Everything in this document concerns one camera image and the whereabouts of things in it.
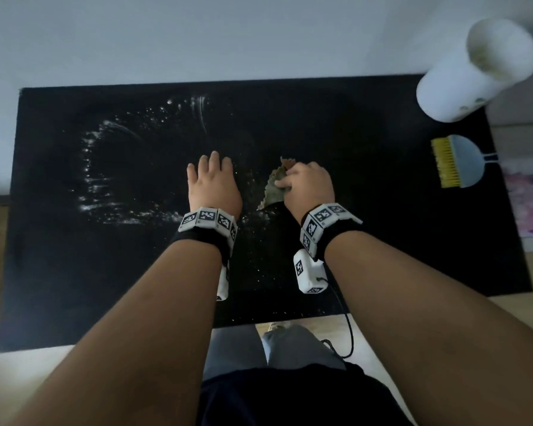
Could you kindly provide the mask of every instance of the finger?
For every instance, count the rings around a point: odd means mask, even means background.
[[[209,172],[214,173],[220,170],[221,166],[219,163],[219,153],[217,151],[213,151],[209,157]]]
[[[190,187],[197,182],[197,172],[195,166],[190,163],[187,165],[187,185]]]
[[[207,161],[207,156],[199,157],[199,164],[197,166],[197,175],[200,177],[204,173],[209,171],[209,162]]]
[[[276,185],[278,188],[286,188],[292,186],[292,176],[285,176],[283,179],[276,180],[274,182],[274,185]]]
[[[233,162],[229,157],[223,158],[223,161],[221,162],[221,171],[233,173]]]
[[[308,169],[308,166],[306,166],[304,163],[296,163],[292,169],[287,170],[287,175],[294,175],[295,173],[300,173],[301,171],[304,171],[305,169]]]

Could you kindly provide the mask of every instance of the black cable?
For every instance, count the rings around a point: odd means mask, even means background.
[[[330,349],[339,357],[343,358],[343,359],[347,359],[349,357],[351,357],[351,355],[354,353],[354,331],[353,329],[351,328],[351,323],[349,322],[349,317],[347,316],[347,312],[346,312],[346,309],[343,307],[343,303],[341,303],[341,299],[339,298],[339,295],[338,295],[338,292],[336,292],[334,286],[332,284],[328,284],[330,286],[330,288],[332,289],[332,292],[334,292],[334,295],[336,296],[336,299],[338,300],[338,303],[341,307],[341,311],[343,312],[343,315],[346,316],[346,321],[347,321],[347,326],[349,327],[349,336],[351,337],[351,351],[349,352],[349,354],[347,356],[339,356],[338,352],[335,351],[335,348],[334,346],[332,345],[331,341],[329,339],[323,339],[322,340],[322,343],[326,343],[329,345]]]

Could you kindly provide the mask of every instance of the black wristband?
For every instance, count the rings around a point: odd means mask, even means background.
[[[334,222],[329,227],[326,227],[324,229],[324,234],[318,241],[318,249],[316,250],[316,258],[321,259],[322,261],[326,261],[326,258],[324,258],[324,254],[326,254],[326,247],[329,245],[332,240],[342,233],[345,232],[364,232],[363,224],[359,224],[358,222],[354,220],[340,220],[337,222]]]
[[[215,245],[221,253],[221,263],[227,267],[229,260],[230,250],[227,238],[213,229],[203,229],[201,227],[194,227],[193,229],[186,230],[185,232],[176,232],[174,237],[171,238],[170,244],[182,240],[192,239],[194,241],[200,241]]]

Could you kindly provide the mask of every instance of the white wall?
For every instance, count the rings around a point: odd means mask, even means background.
[[[23,87],[424,72],[533,0],[0,0],[0,194]]]

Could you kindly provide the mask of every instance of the floor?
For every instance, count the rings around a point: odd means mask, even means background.
[[[0,207],[0,280],[7,212],[7,207]],[[527,253],[526,257],[533,279],[533,253]],[[533,327],[533,293],[498,296],[492,298],[492,301]],[[387,385],[401,407],[410,415],[391,377],[351,316],[350,320],[354,329],[355,350],[348,360],[360,365],[368,375]],[[343,315],[303,319],[295,323],[304,325],[319,339],[331,340],[338,353],[348,353],[349,331]],[[264,333],[267,328],[268,323],[257,325],[259,333]],[[0,425],[31,396],[70,350],[71,346],[62,346],[0,354]]]

